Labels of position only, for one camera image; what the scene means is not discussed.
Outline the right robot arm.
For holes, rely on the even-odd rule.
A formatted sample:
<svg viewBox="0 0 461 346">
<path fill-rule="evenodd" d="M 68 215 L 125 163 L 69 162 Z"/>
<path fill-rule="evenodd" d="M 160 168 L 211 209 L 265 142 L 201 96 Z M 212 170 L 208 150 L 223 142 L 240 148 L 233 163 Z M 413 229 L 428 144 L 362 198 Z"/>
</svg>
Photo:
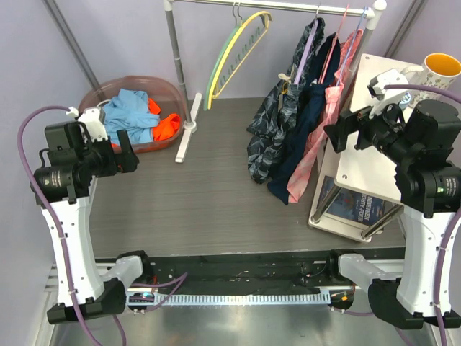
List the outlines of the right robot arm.
<svg viewBox="0 0 461 346">
<path fill-rule="evenodd" d="M 401 275 L 360 254 L 333 250 L 325 267 L 328 281 L 356 283 L 372 313 L 394 327 L 458 328 L 460 315 L 449 301 L 449 248 L 460 225 L 460 169 L 448 159 L 460 133 L 457 110 L 432 99 L 420 101 L 409 118 L 395 104 L 379 115 L 365 107 L 341 114 L 325 132 L 335 152 L 356 133 L 356 149 L 374 147 L 395 164 L 406 233 Z"/>
</svg>

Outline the light blue shorts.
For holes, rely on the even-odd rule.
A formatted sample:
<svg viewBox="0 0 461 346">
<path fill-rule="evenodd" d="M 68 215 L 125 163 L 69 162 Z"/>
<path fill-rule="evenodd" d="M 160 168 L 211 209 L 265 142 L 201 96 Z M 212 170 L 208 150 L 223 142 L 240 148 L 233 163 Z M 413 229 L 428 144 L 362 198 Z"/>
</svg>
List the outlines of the light blue shorts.
<svg viewBox="0 0 461 346">
<path fill-rule="evenodd" d="M 103 110 L 104 126 L 113 144 L 120 145 L 118 130 L 127 131 L 132 145 L 153 141 L 152 128 L 158 125 L 160 117 L 150 113 L 146 92 L 121 89 Z"/>
</svg>

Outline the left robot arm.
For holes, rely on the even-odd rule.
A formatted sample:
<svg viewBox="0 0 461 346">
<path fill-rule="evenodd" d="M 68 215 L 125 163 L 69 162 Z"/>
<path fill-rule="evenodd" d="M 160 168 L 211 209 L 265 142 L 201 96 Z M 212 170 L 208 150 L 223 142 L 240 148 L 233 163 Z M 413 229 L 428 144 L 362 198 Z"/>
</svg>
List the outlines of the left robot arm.
<svg viewBox="0 0 461 346">
<path fill-rule="evenodd" d="M 93 134 L 79 121 L 49 125 L 44 130 L 49 166 L 34 173 L 43 196 L 37 200 L 52 237 L 58 271 L 58 299 L 47 312 L 50 324 L 63 324 L 121 314 L 127 290 L 134 283 L 148 286 L 153 269 L 143 250 L 117 257 L 109 271 L 100 275 L 89 230 L 92 208 L 91 183 L 95 178 L 130 173 L 139 160 L 125 130 L 119 130 L 121 150 L 109 138 Z"/>
</svg>

